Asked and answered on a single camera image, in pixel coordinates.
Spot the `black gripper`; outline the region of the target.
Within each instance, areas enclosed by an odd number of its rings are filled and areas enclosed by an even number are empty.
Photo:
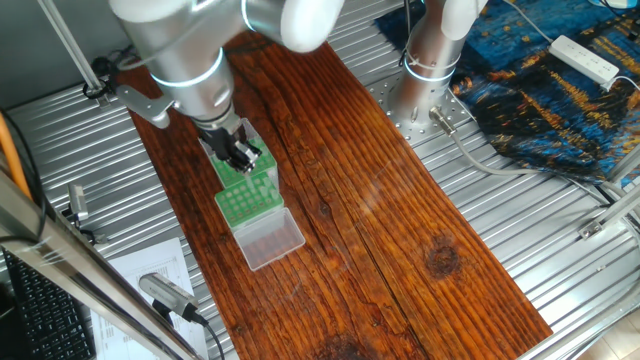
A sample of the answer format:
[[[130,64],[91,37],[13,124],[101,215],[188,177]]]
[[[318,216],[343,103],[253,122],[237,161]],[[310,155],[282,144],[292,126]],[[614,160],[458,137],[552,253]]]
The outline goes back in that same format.
[[[241,142],[224,128],[200,130],[201,138],[209,145],[217,159],[238,173],[248,174],[256,166],[262,152],[249,141]]]

